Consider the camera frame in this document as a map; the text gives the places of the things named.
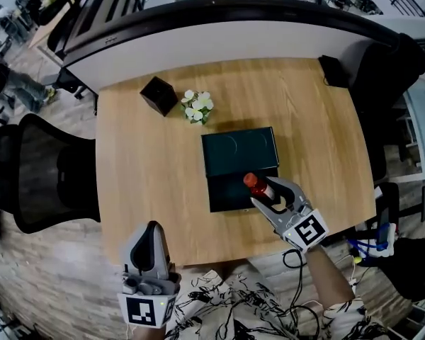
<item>black speaker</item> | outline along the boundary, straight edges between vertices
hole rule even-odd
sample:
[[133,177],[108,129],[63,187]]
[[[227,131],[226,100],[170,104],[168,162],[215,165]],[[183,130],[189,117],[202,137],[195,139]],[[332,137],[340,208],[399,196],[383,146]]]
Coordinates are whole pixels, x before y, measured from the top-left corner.
[[151,108],[163,116],[166,116],[178,103],[173,87],[156,76],[149,81],[140,94]]

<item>patterned clothing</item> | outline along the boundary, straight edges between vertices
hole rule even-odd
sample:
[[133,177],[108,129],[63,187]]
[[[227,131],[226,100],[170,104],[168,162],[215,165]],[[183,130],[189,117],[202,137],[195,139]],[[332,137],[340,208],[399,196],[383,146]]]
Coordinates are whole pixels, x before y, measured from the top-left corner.
[[[319,338],[388,340],[385,333],[357,298],[324,311]],[[181,288],[166,339],[296,340],[298,331],[260,273],[241,271],[223,281],[210,271]]]

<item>white flowers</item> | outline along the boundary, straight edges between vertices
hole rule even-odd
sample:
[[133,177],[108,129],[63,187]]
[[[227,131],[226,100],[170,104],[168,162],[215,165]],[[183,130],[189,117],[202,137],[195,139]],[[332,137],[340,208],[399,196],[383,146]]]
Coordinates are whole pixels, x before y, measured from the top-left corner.
[[214,107],[214,103],[211,100],[209,92],[197,92],[188,90],[184,93],[184,97],[181,99],[181,108],[186,114],[186,118],[191,123],[197,125],[204,125],[210,111]]

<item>curved partition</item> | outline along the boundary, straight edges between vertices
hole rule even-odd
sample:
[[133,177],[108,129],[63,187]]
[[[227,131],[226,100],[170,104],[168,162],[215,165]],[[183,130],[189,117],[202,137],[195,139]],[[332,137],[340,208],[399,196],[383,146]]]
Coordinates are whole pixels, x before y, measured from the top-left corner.
[[352,76],[370,42],[397,42],[396,32],[382,25],[304,1],[188,0],[102,23],[97,0],[84,9],[64,65],[95,92],[165,69],[265,57],[329,55]]

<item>bottle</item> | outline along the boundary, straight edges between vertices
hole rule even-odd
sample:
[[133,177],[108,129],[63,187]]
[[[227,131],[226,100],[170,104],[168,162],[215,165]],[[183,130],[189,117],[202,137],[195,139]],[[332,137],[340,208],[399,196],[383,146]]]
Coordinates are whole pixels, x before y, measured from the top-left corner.
[[274,190],[264,180],[257,178],[253,173],[248,173],[244,177],[244,184],[250,188],[250,192],[254,196],[267,196],[271,200],[274,200],[276,197]]

